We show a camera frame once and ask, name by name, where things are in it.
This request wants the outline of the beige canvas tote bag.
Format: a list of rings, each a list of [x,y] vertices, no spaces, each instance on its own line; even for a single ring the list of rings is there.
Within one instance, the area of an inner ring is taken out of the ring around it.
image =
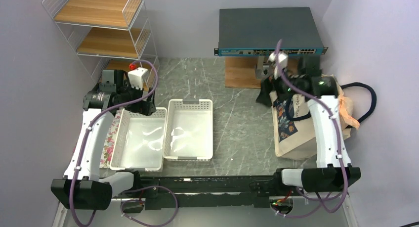
[[[306,93],[331,92],[338,98],[338,86],[334,76],[321,77],[294,77],[290,81]],[[370,92],[371,105],[369,110],[358,118],[360,124],[374,112],[377,105],[375,90],[364,83],[353,82],[343,85],[343,89],[361,87]],[[272,107],[272,116],[275,135],[275,154],[278,157],[293,160],[310,158],[317,154],[314,123],[309,112],[306,98],[294,92],[293,96],[280,102],[277,99]],[[354,128],[347,127],[342,130],[343,139],[351,136]]]

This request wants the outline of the orange plastic grocery bag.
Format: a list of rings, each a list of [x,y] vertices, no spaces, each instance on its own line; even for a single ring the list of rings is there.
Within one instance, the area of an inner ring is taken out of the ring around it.
[[[354,103],[344,95],[343,85],[338,86],[339,118],[342,130],[347,127],[359,129],[360,122],[352,117]]]

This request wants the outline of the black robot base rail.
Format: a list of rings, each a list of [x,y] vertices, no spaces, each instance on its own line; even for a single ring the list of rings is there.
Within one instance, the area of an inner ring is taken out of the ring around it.
[[[145,210],[174,207],[253,206],[269,208],[291,199],[294,188],[273,175],[147,177],[135,175],[134,186],[117,198],[141,200]]]

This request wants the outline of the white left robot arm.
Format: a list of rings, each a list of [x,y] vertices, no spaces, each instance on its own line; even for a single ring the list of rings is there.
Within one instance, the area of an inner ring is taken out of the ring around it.
[[[83,98],[83,121],[73,157],[60,179],[51,183],[51,191],[67,209],[106,210],[114,196],[129,197],[141,193],[142,183],[133,171],[118,171],[100,178],[100,159],[105,138],[116,111],[149,116],[155,112],[152,94],[143,94],[148,69],[104,70],[102,79]]]

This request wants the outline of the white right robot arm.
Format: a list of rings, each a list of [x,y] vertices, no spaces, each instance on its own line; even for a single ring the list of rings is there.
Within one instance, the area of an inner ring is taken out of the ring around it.
[[[272,188],[284,195],[291,187],[300,187],[308,192],[347,192],[349,186],[360,177],[360,168],[353,167],[344,147],[339,116],[338,89],[332,77],[293,77],[279,79],[268,77],[260,83],[256,101],[265,106],[274,106],[270,93],[282,97],[300,94],[305,97],[314,128],[317,167],[310,169],[278,169]]]

